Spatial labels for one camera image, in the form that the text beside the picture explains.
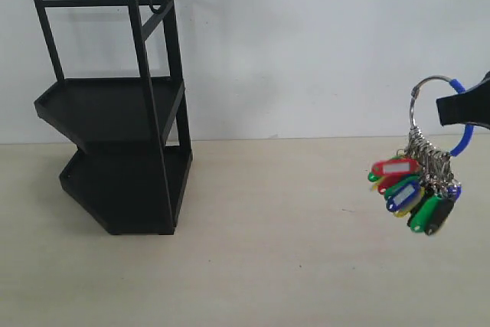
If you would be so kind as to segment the colourful key tag bunch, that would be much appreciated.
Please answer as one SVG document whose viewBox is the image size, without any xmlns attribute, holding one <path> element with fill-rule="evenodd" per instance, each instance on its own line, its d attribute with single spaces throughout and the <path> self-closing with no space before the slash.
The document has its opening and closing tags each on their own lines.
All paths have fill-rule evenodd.
<svg viewBox="0 0 490 327">
<path fill-rule="evenodd" d="M 409 229 L 427 236 L 442 228 L 462 193 L 451 159 L 466 149 L 473 136 L 472 126 L 466 124 L 459 143 L 444 151 L 423 135 L 415 120 L 415 103 L 422 86 L 433 80 L 448 83 L 458 94 L 466 91 L 458 80 L 446 76 L 421 80 L 411 91 L 407 145 L 394 157 L 375 162 L 367 174 L 371 189 L 383 196 L 386 210 L 396 218 L 407 216 Z"/>
</svg>

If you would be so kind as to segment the black metal two-tier rack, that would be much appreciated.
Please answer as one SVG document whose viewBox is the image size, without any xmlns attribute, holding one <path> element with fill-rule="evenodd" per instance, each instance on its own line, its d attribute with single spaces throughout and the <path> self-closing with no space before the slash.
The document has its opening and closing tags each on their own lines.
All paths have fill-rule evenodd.
<svg viewBox="0 0 490 327">
<path fill-rule="evenodd" d="M 62 189 L 109 234 L 175 232 L 193 152 L 175 0 L 33 0 L 56 80 L 37 115 L 77 150 Z M 139 73 L 68 78 L 49 8 L 126 7 Z"/>
</svg>

